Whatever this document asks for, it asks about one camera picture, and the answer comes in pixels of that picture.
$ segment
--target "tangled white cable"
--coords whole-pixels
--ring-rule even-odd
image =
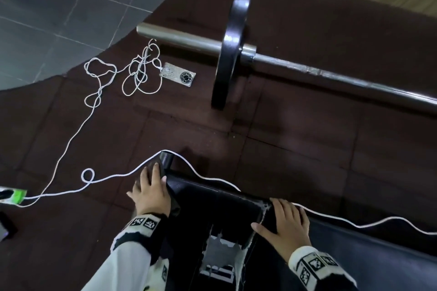
[[[150,56],[150,55],[149,55],[149,51],[152,51],[152,47],[153,47],[153,46],[155,46],[155,47],[157,48],[157,50],[158,50],[157,56],[156,56],[156,57],[153,57],[151,60],[147,60],[148,57]],[[57,169],[58,169],[59,162],[62,160],[62,158],[63,158],[63,157],[65,156],[65,154],[67,153],[68,147],[70,146],[72,140],[74,139],[74,137],[77,136],[77,134],[80,132],[80,130],[82,129],[82,127],[84,126],[84,124],[85,124],[85,123],[86,123],[86,122],[91,118],[91,116],[92,116],[93,113],[94,113],[94,110],[95,110],[95,109],[96,109],[96,108],[101,104],[101,95],[102,95],[102,90],[103,90],[103,88],[105,88],[105,87],[107,87],[108,85],[110,85],[110,84],[114,81],[114,78],[115,78],[115,76],[116,76],[118,73],[121,73],[121,72],[123,72],[123,71],[126,70],[126,69],[128,69],[128,71],[129,71],[129,75],[125,78],[125,80],[123,81],[123,85],[122,85],[122,91],[123,91],[123,93],[124,93],[126,96],[131,96],[131,95],[133,95],[133,94],[135,93],[135,91],[137,91],[137,90],[139,90],[140,92],[142,92],[142,93],[144,93],[144,94],[151,95],[151,94],[154,94],[154,93],[158,92],[158,91],[161,89],[161,86],[162,86],[162,78],[161,78],[160,85],[159,85],[158,89],[157,89],[156,91],[154,91],[154,92],[144,92],[143,90],[141,90],[141,89],[139,88],[139,85],[140,85],[140,84],[145,83],[145,82],[147,81],[147,74],[146,74],[146,68],[145,68],[145,65],[146,65],[146,64],[148,64],[148,63],[152,63],[152,65],[153,65],[154,67],[156,67],[156,68],[161,72],[161,70],[162,70],[162,65],[161,65],[161,60],[159,60],[159,56],[160,56],[160,49],[159,49],[159,47],[158,47],[155,43],[152,43],[152,40],[150,40],[150,41],[149,41],[149,44],[144,48],[144,50],[143,50],[143,52],[142,52],[142,55],[141,55],[141,56],[138,55],[137,57],[135,57],[135,58],[130,62],[130,64],[128,64],[126,67],[124,67],[124,68],[123,68],[122,70],[120,70],[120,71],[117,70],[117,67],[116,67],[115,65],[110,64],[110,63],[105,63],[105,62],[103,62],[102,60],[100,60],[99,58],[92,58],[90,61],[88,61],[87,63],[84,64],[84,68],[85,68],[86,73],[87,73],[88,75],[90,75],[91,77],[96,78],[96,79],[99,81],[99,89],[97,90],[97,92],[95,92],[95,93],[93,93],[93,94],[91,94],[91,95],[85,97],[85,99],[84,99],[85,105],[88,106],[88,107],[90,107],[90,108],[92,108],[91,113],[90,113],[90,115],[85,119],[85,121],[80,125],[80,127],[78,128],[78,130],[76,131],[76,133],[75,133],[75,134],[70,138],[70,140],[68,141],[67,146],[65,147],[64,153],[61,155],[61,157],[60,157],[60,158],[58,159],[58,161],[56,162],[56,166],[55,166],[55,169],[54,169],[54,171],[53,171],[53,175],[52,175],[52,178],[51,178],[50,182],[49,182],[49,183],[47,184],[47,186],[42,190],[41,194],[40,194],[40,195],[37,195],[37,196],[33,196],[33,197],[25,197],[26,200],[35,199],[35,201],[32,202],[32,203],[30,203],[29,205],[16,205],[16,206],[19,206],[19,207],[21,207],[21,208],[29,207],[29,206],[32,206],[33,204],[35,204],[35,203],[36,203],[40,198],[42,198],[42,197],[52,197],[52,196],[65,195],[65,194],[68,194],[68,193],[80,192],[80,191],[86,189],[90,184],[100,183],[100,182],[103,182],[103,181],[105,181],[105,180],[108,180],[108,179],[110,179],[110,178],[114,178],[114,177],[125,177],[125,176],[129,176],[129,175],[133,174],[134,172],[136,172],[138,169],[140,169],[140,168],[141,168],[142,166],[144,166],[148,161],[150,161],[151,159],[153,159],[155,156],[157,156],[157,155],[160,154],[161,152],[169,152],[169,153],[172,153],[172,154],[174,154],[175,156],[178,156],[179,158],[181,158],[183,161],[185,161],[185,163],[186,163],[186,164],[191,168],[191,170],[193,170],[193,172],[194,172],[194,173],[195,173],[199,178],[202,178],[202,179],[207,180],[207,181],[220,181],[220,182],[223,182],[223,183],[226,183],[226,184],[232,186],[233,188],[235,188],[235,189],[238,190],[238,191],[241,191],[241,190],[240,190],[236,185],[234,185],[234,184],[232,184],[232,183],[230,183],[230,182],[228,182],[228,181],[226,181],[226,180],[223,180],[223,179],[221,179],[221,178],[207,178],[207,177],[203,177],[203,176],[201,176],[201,175],[200,175],[200,174],[199,174],[199,173],[194,169],[194,167],[193,167],[193,166],[192,166],[192,165],[187,161],[187,159],[185,159],[183,156],[181,156],[181,155],[179,155],[179,154],[177,154],[177,153],[175,153],[175,152],[173,152],[173,151],[170,151],[170,150],[162,150],[162,151],[159,151],[159,152],[155,153],[153,156],[151,156],[150,158],[146,159],[145,161],[143,161],[141,164],[138,165],[138,167],[136,167],[134,170],[130,171],[129,173],[126,173],[126,174],[115,174],[115,175],[107,176],[107,177],[102,178],[102,179],[100,179],[100,180],[96,180],[96,181],[94,181],[94,178],[95,178],[95,175],[96,175],[95,172],[94,172],[94,170],[93,170],[92,168],[86,168],[86,169],[84,169],[84,171],[83,171],[83,172],[81,173],[81,175],[80,175],[80,179],[82,180],[83,183],[85,183],[85,185],[84,185],[83,187],[81,187],[80,189],[77,189],[77,190],[69,190],[69,191],[64,191],[64,192],[59,192],[59,193],[45,193],[45,191],[46,191],[46,190],[49,188],[49,186],[52,184],[52,182],[53,182],[53,180],[54,180],[54,178],[55,178],[55,175],[56,175]],[[91,63],[92,61],[94,61],[94,60],[97,60],[97,61],[99,61],[100,63],[102,63],[102,64],[104,64],[104,65],[106,65],[106,66],[113,67],[114,70],[108,70],[107,72],[105,72],[105,73],[103,73],[103,74],[101,74],[101,75],[96,75],[96,74],[94,74],[94,73],[90,73],[90,72],[88,71],[88,68],[89,68],[89,66],[90,66],[90,63]],[[132,71],[132,70],[131,70],[131,67],[132,67],[134,64],[136,64],[136,63],[138,64],[138,65],[137,65],[137,68],[136,68],[135,71]],[[111,77],[110,80],[107,82],[107,84],[102,85],[101,80],[100,80],[100,77],[102,77],[102,76],[104,76],[104,75],[106,75],[106,74],[108,74],[108,73],[112,73],[112,77]],[[124,91],[124,84],[126,83],[127,79],[128,79],[128,78],[131,78],[131,77],[134,78],[134,81],[135,81],[135,89],[134,89],[130,94],[127,94],[127,93]],[[94,95],[96,96],[96,97],[95,97],[95,100],[94,100],[94,103],[93,103],[92,105],[89,105],[86,101],[87,101],[87,99],[88,99],[89,97],[94,96]],[[86,172],[90,172],[90,173],[91,173],[91,177],[90,177],[89,180],[85,179],[85,173],[86,173]],[[384,219],[382,219],[382,220],[380,220],[380,221],[377,221],[377,222],[373,222],[373,223],[369,223],[369,224],[365,224],[365,225],[357,225],[357,224],[355,224],[355,223],[353,223],[353,222],[351,222],[351,221],[349,221],[349,220],[347,220],[347,219],[345,219],[345,218],[342,218],[342,217],[332,216],[332,215],[328,215],[328,214],[319,213],[319,212],[317,212],[317,211],[313,211],[312,209],[309,209],[309,208],[307,208],[307,207],[305,207],[305,206],[303,206],[303,205],[301,205],[301,204],[298,204],[298,203],[293,203],[293,204],[294,204],[295,206],[302,207],[302,208],[305,209],[306,211],[309,211],[309,212],[311,212],[311,213],[313,213],[313,214],[315,214],[315,215],[322,216],[322,217],[325,217],[325,218],[332,218],[332,219],[335,219],[335,220],[344,221],[344,222],[349,223],[350,225],[354,226],[355,228],[360,228],[360,229],[362,229],[362,228],[369,228],[369,227],[377,226],[377,225],[382,224],[382,223],[384,223],[384,222],[387,222],[387,221],[389,221],[389,220],[402,220],[402,221],[404,221],[404,222],[407,222],[410,226],[412,226],[415,230],[417,230],[417,231],[420,232],[420,233],[423,233],[423,234],[425,234],[425,235],[429,235],[429,236],[435,236],[435,235],[437,235],[437,232],[427,232],[427,231],[423,231],[422,229],[419,229],[419,228],[416,227],[412,222],[410,222],[409,220],[407,220],[406,218],[403,218],[403,217],[401,217],[401,216],[389,216],[389,217],[386,217],[386,218],[384,218]]]

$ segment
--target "brown rubber mat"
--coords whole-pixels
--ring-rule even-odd
[[[231,1],[166,0],[147,21],[221,39]],[[436,19],[365,0],[253,0],[247,32],[260,53],[437,96],[436,34]],[[147,42],[132,31],[100,58],[121,69]],[[197,73],[193,86],[164,80],[155,95],[126,97],[127,74],[119,74],[71,143],[48,192],[80,188],[85,168],[100,179],[171,149],[201,174],[253,195],[283,197],[357,223],[396,214],[437,228],[435,115],[247,69],[237,71],[227,106],[218,112],[210,108],[216,60],[166,46],[161,53],[162,62]],[[90,65],[95,73],[107,69]],[[158,72],[148,69],[142,88],[155,90]],[[66,78],[0,92],[1,184],[38,194],[91,111],[83,99],[97,89],[78,65]],[[177,159],[173,168],[190,172]],[[6,258],[1,288],[80,288],[129,219],[133,205],[125,193],[136,176],[42,198],[30,208],[2,206],[19,233],[0,246]],[[435,238],[408,225],[390,222],[361,232],[427,253],[437,248]]]

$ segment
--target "black and white pattern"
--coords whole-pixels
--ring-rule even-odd
[[[337,262],[335,262],[333,258],[331,258],[329,256],[322,256],[322,255],[320,257],[326,262],[327,265],[338,266]]]
[[[302,283],[304,284],[304,286],[308,284],[309,277],[310,277],[310,272],[304,267],[299,277]]]
[[[144,222],[144,226],[146,228],[149,228],[150,230],[154,230],[158,223],[156,221],[153,221],[151,218],[147,218],[147,220]]]
[[[161,275],[161,277],[163,278],[163,281],[164,281],[164,282],[167,280],[167,272],[168,272],[168,269],[167,269],[166,266],[164,266],[164,268],[163,268],[163,273],[162,273],[162,275]]]
[[[325,267],[325,265],[322,263],[322,261],[319,258],[312,259],[311,261],[308,262],[308,264],[311,266],[311,268],[314,271],[318,271],[319,269]]]
[[[135,218],[131,224],[129,224],[130,226],[140,226],[143,222],[144,222],[145,218]]]

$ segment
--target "hand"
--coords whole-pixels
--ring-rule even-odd
[[[167,191],[167,177],[160,176],[160,166],[154,164],[152,172],[152,184],[149,184],[147,168],[140,175],[140,186],[135,182],[132,192],[126,194],[134,200],[138,215],[147,213],[170,215],[171,199]]]
[[[252,229],[268,241],[279,255],[288,263],[292,253],[299,247],[309,245],[309,220],[305,210],[299,211],[291,202],[283,199],[270,198],[276,216],[277,234],[271,233],[258,223],[252,223]]]

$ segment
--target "black weight plate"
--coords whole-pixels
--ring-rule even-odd
[[[221,43],[211,99],[211,106],[219,110],[222,110],[226,104],[232,73],[240,54],[249,5],[250,0],[234,0],[229,11],[228,25]]]

